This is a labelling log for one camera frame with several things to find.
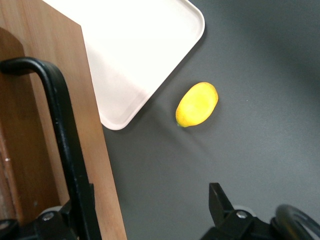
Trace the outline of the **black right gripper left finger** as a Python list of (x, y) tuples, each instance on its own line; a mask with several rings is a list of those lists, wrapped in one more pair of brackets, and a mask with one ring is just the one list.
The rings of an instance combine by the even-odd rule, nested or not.
[(89, 236), (80, 236), (72, 204), (68, 201), (62, 207), (45, 210), (25, 225), (20, 225), (16, 219), (1, 220), (0, 238), (2, 240), (95, 240), (97, 231), (94, 229)]

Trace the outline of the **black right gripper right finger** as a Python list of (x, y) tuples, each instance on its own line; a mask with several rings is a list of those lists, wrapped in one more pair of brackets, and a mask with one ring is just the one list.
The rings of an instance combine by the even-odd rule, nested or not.
[(209, 184), (209, 212), (214, 226), (203, 240), (270, 240), (270, 225), (246, 210), (235, 209), (219, 183)]

